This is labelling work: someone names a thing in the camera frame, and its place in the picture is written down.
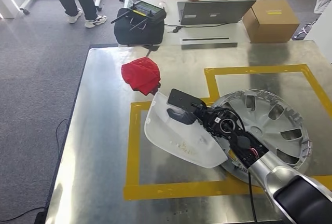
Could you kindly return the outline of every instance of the stainless steel table surface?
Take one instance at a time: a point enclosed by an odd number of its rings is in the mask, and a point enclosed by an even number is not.
[[[62,156],[47,224],[51,223],[232,223],[253,220],[248,195],[125,201],[131,102],[150,101],[132,91],[122,64],[147,53],[143,47],[91,49]],[[236,48],[181,50],[161,46],[149,57],[161,73],[160,92],[172,88],[208,97],[207,67],[307,64],[332,99],[332,68],[312,41],[239,44]],[[300,72],[217,75],[220,95],[244,89],[277,94],[304,119],[313,155],[306,174],[331,175],[331,119]],[[146,112],[142,113],[143,124]],[[150,144],[140,131],[140,183],[223,180],[220,168],[204,169]],[[263,194],[254,195],[259,220],[278,219]]]

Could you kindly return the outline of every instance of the black bag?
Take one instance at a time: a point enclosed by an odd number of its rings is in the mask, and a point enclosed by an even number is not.
[[[128,9],[119,9],[118,16],[122,15],[128,11]],[[135,19],[131,24],[132,17],[128,16],[119,19],[115,22],[114,28],[114,34],[118,44],[121,45],[157,45],[162,42],[162,36],[164,35],[164,22],[164,20],[158,24],[146,23],[142,26],[137,27],[132,31],[129,31],[133,25],[137,24],[134,22]]]

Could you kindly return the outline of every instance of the yellow label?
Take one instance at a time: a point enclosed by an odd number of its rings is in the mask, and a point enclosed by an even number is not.
[[[266,11],[266,13],[269,15],[281,15],[281,14],[282,14],[282,11],[281,11],[281,10],[268,10],[268,11]]]
[[[135,12],[135,13],[144,16],[144,17],[146,16],[146,14],[143,14],[143,13],[141,13],[141,12],[139,12],[139,11],[137,11],[137,10],[133,10],[133,11]]]
[[[228,154],[229,155],[229,157],[231,157],[232,160],[236,161],[238,160],[235,156],[235,154],[234,154],[234,152],[232,150],[229,150],[228,151]]]

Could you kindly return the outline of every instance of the red cloth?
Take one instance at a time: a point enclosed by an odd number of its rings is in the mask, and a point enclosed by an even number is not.
[[[160,81],[158,66],[147,57],[139,58],[124,64],[121,68],[122,78],[133,90],[148,95],[155,89]]]

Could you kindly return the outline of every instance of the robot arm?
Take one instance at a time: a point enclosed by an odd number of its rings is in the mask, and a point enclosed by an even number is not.
[[[197,119],[213,136],[229,141],[232,150],[253,175],[284,221],[294,224],[332,223],[332,193],[269,151],[231,108],[209,108],[201,99],[173,89],[168,104]]]

